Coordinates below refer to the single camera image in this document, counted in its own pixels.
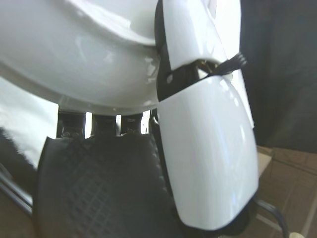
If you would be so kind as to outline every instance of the black fabric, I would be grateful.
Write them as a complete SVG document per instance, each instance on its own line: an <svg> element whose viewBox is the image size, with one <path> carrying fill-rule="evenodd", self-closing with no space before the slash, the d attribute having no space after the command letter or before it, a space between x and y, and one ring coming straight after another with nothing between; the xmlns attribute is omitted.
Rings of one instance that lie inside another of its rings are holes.
<svg viewBox="0 0 317 238"><path fill-rule="evenodd" d="M257 143L317 153L317 1L241 4L243 74Z"/></svg>
<svg viewBox="0 0 317 238"><path fill-rule="evenodd" d="M29 194L34 191L36 169L17 152L14 143L7 139L0 128L0 164L12 175L13 180Z"/></svg>
<svg viewBox="0 0 317 238"><path fill-rule="evenodd" d="M152 136L47 139L33 216L39 238L181 238Z"/></svg>

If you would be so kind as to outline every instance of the black textured pad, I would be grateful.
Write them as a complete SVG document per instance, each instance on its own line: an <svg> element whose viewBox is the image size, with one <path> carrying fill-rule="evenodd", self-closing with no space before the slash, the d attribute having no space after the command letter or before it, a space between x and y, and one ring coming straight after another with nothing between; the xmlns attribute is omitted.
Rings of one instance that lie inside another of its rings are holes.
<svg viewBox="0 0 317 238"><path fill-rule="evenodd" d="M182 238L152 136L47 139L33 216L39 238Z"/></svg>

